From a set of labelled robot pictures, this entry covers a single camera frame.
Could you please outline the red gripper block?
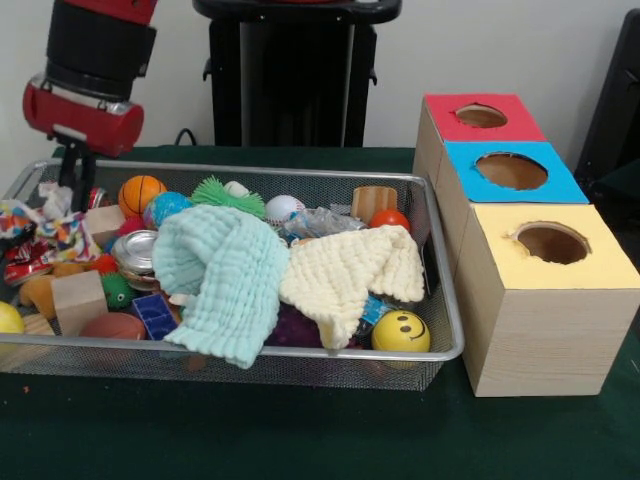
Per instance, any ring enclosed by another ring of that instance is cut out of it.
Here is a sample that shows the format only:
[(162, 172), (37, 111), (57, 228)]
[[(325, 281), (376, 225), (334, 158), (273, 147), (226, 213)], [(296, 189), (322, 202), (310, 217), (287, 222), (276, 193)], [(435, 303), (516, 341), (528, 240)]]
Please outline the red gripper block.
[[(59, 141), (78, 142), (103, 156), (131, 151), (144, 122), (144, 110), (137, 104), (73, 92), (54, 85), (43, 74), (27, 83), (22, 105), (31, 128)], [(86, 213), (95, 181), (96, 156), (87, 154), (82, 158), (80, 176), (76, 178), (78, 158), (75, 143), (64, 147), (58, 185), (73, 189), (72, 211)]]

